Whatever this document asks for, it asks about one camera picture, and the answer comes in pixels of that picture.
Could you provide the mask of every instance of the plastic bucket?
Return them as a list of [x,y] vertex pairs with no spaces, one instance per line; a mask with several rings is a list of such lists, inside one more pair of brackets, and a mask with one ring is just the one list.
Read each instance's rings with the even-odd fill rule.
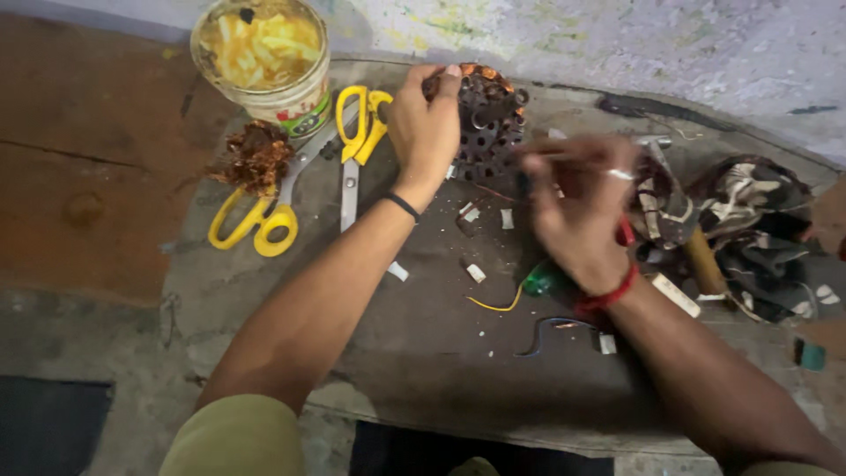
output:
[[[259,19],[282,14],[297,15],[311,22],[319,37],[319,58],[302,75],[284,84],[264,88],[236,86],[218,70],[216,55],[206,47],[203,38],[216,28],[221,16],[237,14],[245,8],[254,11]],[[191,31],[190,48],[197,68],[226,98],[244,107],[253,118],[279,125],[291,138],[313,135],[332,112],[326,24],[312,7],[299,0],[221,0],[214,3]]]

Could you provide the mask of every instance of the yellow scissors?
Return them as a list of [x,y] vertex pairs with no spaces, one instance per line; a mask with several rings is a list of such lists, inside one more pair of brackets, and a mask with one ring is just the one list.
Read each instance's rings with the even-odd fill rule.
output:
[[[347,98],[359,96],[359,127],[355,137],[347,137],[344,127],[347,122],[341,110]],[[393,97],[385,91],[367,91],[367,86],[350,86],[338,95],[335,106],[336,123],[341,140],[345,144],[341,151],[343,179],[341,181],[341,233],[355,223],[355,214],[359,206],[359,167],[367,163],[376,144],[387,132],[387,126],[379,120],[379,104],[390,103]],[[372,121],[373,126],[367,132]]]
[[[352,102],[343,110],[338,110],[338,122],[346,125],[352,123],[355,116],[358,114],[358,102]],[[258,231],[253,237],[253,246],[260,255],[264,257],[274,257],[284,253],[288,248],[294,244],[294,239],[297,237],[299,227],[297,225],[297,215],[291,208],[291,199],[294,195],[294,184],[297,181],[299,173],[305,169],[312,159],[320,155],[321,149],[335,136],[338,135],[338,130],[332,127],[324,127],[319,130],[317,134],[309,139],[294,155],[294,158],[288,163],[288,173],[280,179],[280,181],[270,190],[271,196],[276,198],[262,197],[253,205],[253,208],[247,213],[241,223],[235,227],[235,230],[226,238],[218,238],[220,234],[220,227],[227,215],[232,212],[235,204],[244,195],[244,188],[239,187],[232,195],[227,198],[226,202],[217,211],[214,219],[211,221],[209,227],[208,239],[211,244],[218,249],[227,250],[234,246],[235,243],[241,241],[254,226],[259,225]],[[276,203],[276,207],[270,213],[272,205]],[[270,241],[268,236],[276,228],[288,228],[288,235],[280,241]]]

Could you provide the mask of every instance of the scissor handle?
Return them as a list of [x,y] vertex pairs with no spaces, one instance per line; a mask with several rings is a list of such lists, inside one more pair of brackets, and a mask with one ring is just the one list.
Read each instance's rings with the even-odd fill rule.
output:
[[379,119],[379,104],[383,102],[391,103],[393,97],[385,91],[371,91],[367,97],[367,109],[373,115],[373,126],[371,133],[367,136],[367,140],[361,145],[358,152],[355,153],[355,162],[360,165],[367,163],[367,159],[376,148],[376,144],[382,139],[382,136],[387,132],[387,126]]
[[[355,133],[355,137],[350,139],[347,137],[347,132],[343,129],[343,105],[347,99],[353,95],[359,95],[359,128]],[[347,161],[361,149],[367,137],[367,86],[347,86],[340,94],[338,94],[338,103],[335,106],[335,123],[338,127],[338,135],[346,144],[341,151],[341,163]]]
[[217,238],[220,233],[220,227],[223,224],[223,220],[226,219],[227,215],[229,215],[229,212],[232,211],[235,207],[235,203],[238,202],[242,195],[244,195],[244,188],[238,187],[238,189],[232,192],[232,195],[226,199],[226,202],[223,203],[220,209],[217,210],[217,214],[211,221],[208,239],[211,245],[219,250],[228,250],[235,243],[241,241],[241,239],[247,236],[255,224],[261,223],[264,218],[265,210],[267,210],[267,207],[270,206],[270,198],[259,198],[258,202],[253,205],[253,208],[247,213],[244,219],[241,220],[241,223],[235,227],[235,230],[233,230],[229,236],[222,240]]
[[[285,236],[281,241],[269,241],[267,237],[279,227],[287,228],[288,236]],[[297,215],[294,214],[291,206],[284,203],[277,205],[271,215],[261,223],[259,230],[255,233],[255,237],[253,238],[255,250],[263,257],[274,257],[284,253],[294,243],[298,228]]]

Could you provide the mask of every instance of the gray work surface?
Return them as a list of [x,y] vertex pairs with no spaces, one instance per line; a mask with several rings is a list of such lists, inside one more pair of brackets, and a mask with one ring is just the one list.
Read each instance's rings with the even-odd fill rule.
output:
[[[330,75],[335,89],[364,84],[393,93],[406,69],[404,64],[335,60]],[[688,137],[703,135],[686,141],[655,121],[595,109],[601,95],[596,91],[515,85],[531,95],[527,138],[545,135],[550,127],[568,135],[669,134],[673,146],[665,154],[683,182],[735,153],[769,157],[796,172],[815,193],[837,178],[836,166],[819,156],[744,125],[735,123],[742,132],[726,133],[659,118]],[[234,119],[229,131],[239,130],[245,121]],[[359,215],[391,185],[397,167],[385,138],[361,171]],[[287,252],[273,258],[256,253],[252,234],[227,251],[209,244],[209,224],[232,188],[201,182],[173,252],[161,311],[162,338],[167,343],[179,333],[199,375],[211,372],[262,300],[338,236],[340,171],[339,160],[316,158],[300,175],[293,205],[299,236]],[[513,182],[505,177],[492,187],[516,196]],[[487,192],[472,184],[444,183],[397,256],[409,278],[401,282],[385,275],[340,361],[309,404],[353,418],[588,455],[701,454],[663,416],[642,367],[620,339],[620,353],[606,356],[595,350],[586,328],[545,329],[540,355],[514,357],[529,348],[538,318],[567,315],[569,310],[549,298],[524,296],[512,312],[502,313],[466,298],[508,305],[518,283],[542,257],[524,202],[489,197],[481,216],[470,224],[474,237],[459,230],[458,210],[483,196]],[[501,208],[514,210],[514,230],[501,229]],[[227,221],[223,234],[235,224],[236,219]],[[487,275],[481,284],[464,270],[471,263]],[[354,270],[349,279],[355,279]],[[718,305],[706,308],[699,319],[785,385],[824,424],[799,370],[788,360],[787,330],[755,324]]]

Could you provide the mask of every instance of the yellow wire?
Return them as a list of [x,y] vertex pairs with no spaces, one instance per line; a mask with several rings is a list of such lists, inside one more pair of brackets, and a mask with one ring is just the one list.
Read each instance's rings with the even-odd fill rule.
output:
[[520,300],[520,295],[521,295],[521,294],[523,294],[523,283],[524,283],[524,282],[525,282],[525,280],[523,280],[523,282],[521,282],[521,283],[520,283],[520,286],[517,288],[517,296],[515,296],[515,297],[514,297],[514,301],[511,303],[511,306],[508,306],[508,307],[494,307],[494,306],[488,306],[487,304],[483,304],[483,303],[481,303],[481,302],[478,302],[476,299],[473,299],[473,298],[472,298],[472,297],[470,297],[470,296],[465,296],[465,297],[466,297],[467,299],[470,299],[472,302],[475,302],[476,304],[478,304],[478,305],[482,306],[482,307],[483,307],[483,308],[485,308],[485,309],[491,309],[492,311],[502,311],[502,312],[507,312],[507,311],[510,311],[510,310],[514,309],[514,306],[517,306],[517,301],[519,301],[519,300]]

